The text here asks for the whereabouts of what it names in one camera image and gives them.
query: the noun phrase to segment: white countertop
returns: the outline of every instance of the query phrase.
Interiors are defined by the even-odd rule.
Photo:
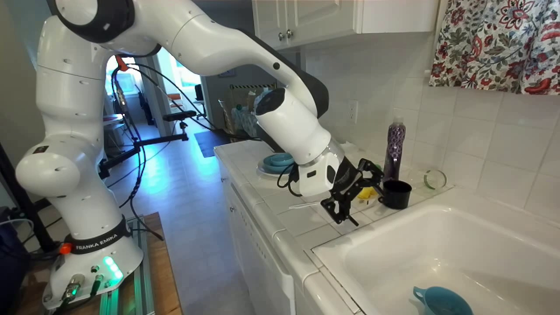
[[[378,156],[364,154],[348,144],[343,149],[351,163],[367,158],[379,165]],[[325,303],[320,305],[325,314],[336,314],[336,305],[332,305],[336,301],[346,305],[350,312],[344,314],[360,314],[350,296],[341,287],[332,286],[336,282],[311,249],[397,214],[397,210],[388,210],[378,202],[369,205],[353,202],[350,214],[358,226],[350,221],[336,224],[318,205],[320,200],[295,198],[287,189],[276,188],[274,175],[260,170],[260,161],[273,154],[264,142],[248,140],[220,146],[215,154],[220,160],[224,177],[241,196],[262,237],[278,251],[278,258],[292,268],[294,280],[308,287],[315,301]],[[400,175],[413,186],[411,205],[439,195],[421,184],[423,174],[402,168]]]

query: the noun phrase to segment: tile wall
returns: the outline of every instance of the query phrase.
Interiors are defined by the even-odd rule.
[[[427,88],[432,37],[346,41],[302,49],[330,91],[320,119],[337,140],[385,151],[407,126],[404,163],[560,224],[560,98]]]

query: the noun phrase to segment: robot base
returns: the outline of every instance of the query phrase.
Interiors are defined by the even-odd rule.
[[[59,256],[43,291],[45,310],[54,312],[117,289],[141,263],[143,252],[131,237],[91,252]]]

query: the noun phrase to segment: cabinet door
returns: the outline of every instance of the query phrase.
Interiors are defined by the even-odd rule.
[[[290,0],[288,44],[301,46],[355,34],[355,0]]]
[[[255,314],[294,315],[294,279],[283,273],[232,186],[227,200],[234,251]]]
[[[285,46],[278,37],[287,28],[285,13],[287,0],[252,0],[255,35],[274,49]]]

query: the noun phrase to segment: wooden table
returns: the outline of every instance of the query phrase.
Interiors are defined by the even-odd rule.
[[[157,214],[150,214],[143,217],[145,224],[162,235],[161,221]],[[154,301],[155,301],[155,314],[157,315],[180,315],[180,303],[175,287],[175,277],[168,256],[166,244],[157,240],[155,237],[147,237],[148,244],[148,258],[152,268],[152,289],[154,289]],[[40,300],[45,282],[29,284],[22,293],[14,308],[15,315],[40,315],[45,314]],[[71,308],[64,314],[78,314],[78,315],[94,315],[99,314],[99,298],[94,298],[91,303]],[[127,277],[119,289],[119,307],[122,315],[136,314],[134,308],[134,294],[133,294],[133,277]]]

